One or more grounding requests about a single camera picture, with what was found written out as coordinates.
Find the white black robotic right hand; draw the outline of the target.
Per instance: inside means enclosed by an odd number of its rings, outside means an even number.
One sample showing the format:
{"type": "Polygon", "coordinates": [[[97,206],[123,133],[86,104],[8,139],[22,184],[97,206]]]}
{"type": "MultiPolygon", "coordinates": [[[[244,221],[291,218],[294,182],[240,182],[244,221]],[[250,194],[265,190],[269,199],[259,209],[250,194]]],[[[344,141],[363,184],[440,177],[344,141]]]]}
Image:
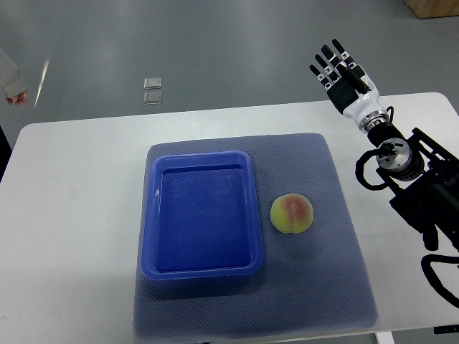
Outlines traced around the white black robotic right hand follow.
{"type": "Polygon", "coordinates": [[[389,121],[388,111],[379,103],[377,86],[339,40],[323,45],[315,60],[310,71],[337,111],[353,120],[361,132],[389,121]]]}

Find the bystander bare hand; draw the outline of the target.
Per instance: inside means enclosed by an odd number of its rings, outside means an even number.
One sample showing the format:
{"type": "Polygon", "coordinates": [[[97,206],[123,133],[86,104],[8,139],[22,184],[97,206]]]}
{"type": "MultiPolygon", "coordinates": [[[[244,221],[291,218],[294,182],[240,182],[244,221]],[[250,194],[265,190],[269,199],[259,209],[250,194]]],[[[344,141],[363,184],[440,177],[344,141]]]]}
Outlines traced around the bystander bare hand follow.
{"type": "Polygon", "coordinates": [[[25,91],[19,93],[19,94],[16,95],[16,96],[7,97],[7,98],[6,98],[6,102],[7,102],[9,105],[16,105],[16,106],[19,106],[19,105],[26,105],[27,102],[28,102],[28,91],[25,90],[25,91]]]}

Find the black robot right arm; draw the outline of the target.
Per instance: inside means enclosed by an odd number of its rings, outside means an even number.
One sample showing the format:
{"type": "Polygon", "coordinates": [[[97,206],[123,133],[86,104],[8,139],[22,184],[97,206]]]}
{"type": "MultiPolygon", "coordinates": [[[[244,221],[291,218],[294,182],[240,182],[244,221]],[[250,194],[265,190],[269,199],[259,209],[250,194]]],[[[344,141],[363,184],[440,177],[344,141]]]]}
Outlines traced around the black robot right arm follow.
{"type": "Polygon", "coordinates": [[[421,260],[430,286],[454,307],[458,297],[432,268],[434,263],[457,264],[457,257],[436,254],[438,234],[458,247],[458,158],[419,128],[409,138],[393,125],[393,107],[364,116],[359,127],[374,149],[356,162],[357,181],[370,191],[389,188],[391,207],[421,233],[428,254],[421,260]]]}

